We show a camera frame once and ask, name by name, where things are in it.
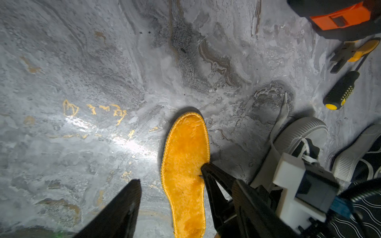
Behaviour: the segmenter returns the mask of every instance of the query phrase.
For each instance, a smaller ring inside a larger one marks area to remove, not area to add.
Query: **gray marble surface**
[[[0,21],[0,232],[78,232],[139,178],[134,237],[173,237],[160,162],[189,107],[205,118],[211,160],[246,182],[285,91],[288,123],[327,124],[326,169],[381,115],[381,48],[345,106],[329,111],[323,96],[354,64],[330,74],[339,42],[286,0],[3,0]],[[214,237],[207,197],[205,209]]]

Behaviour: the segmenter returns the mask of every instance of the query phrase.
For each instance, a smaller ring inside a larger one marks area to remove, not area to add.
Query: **orange tool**
[[[370,20],[371,11],[369,11],[363,3],[364,2],[360,2],[328,15],[311,16],[310,18],[322,30],[332,30],[358,25]]]

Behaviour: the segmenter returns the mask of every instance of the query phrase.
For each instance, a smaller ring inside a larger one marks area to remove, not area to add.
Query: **black and orange tool case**
[[[288,0],[327,39],[354,41],[381,32],[381,0]]]

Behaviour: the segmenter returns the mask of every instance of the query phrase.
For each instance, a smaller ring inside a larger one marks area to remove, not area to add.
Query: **yellow insole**
[[[167,137],[162,162],[162,185],[171,204],[176,238],[204,236],[204,180],[199,175],[209,159],[204,119],[195,112],[183,114]]]

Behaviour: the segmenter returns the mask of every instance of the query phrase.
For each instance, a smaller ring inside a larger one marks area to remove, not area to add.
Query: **black and yellow screwdriver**
[[[351,95],[354,89],[355,81],[360,76],[360,73],[358,72],[359,68],[367,59],[369,53],[377,47],[377,45],[380,43],[380,40],[381,38],[379,37],[373,38],[367,41],[356,51],[355,56],[358,58],[363,57],[363,59],[360,61],[359,65],[354,71],[349,71],[339,81],[337,81],[337,83],[329,91],[327,96],[323,99],[323,103],[326,108],[330,110],[338,110],[348,100],[348,97]]]

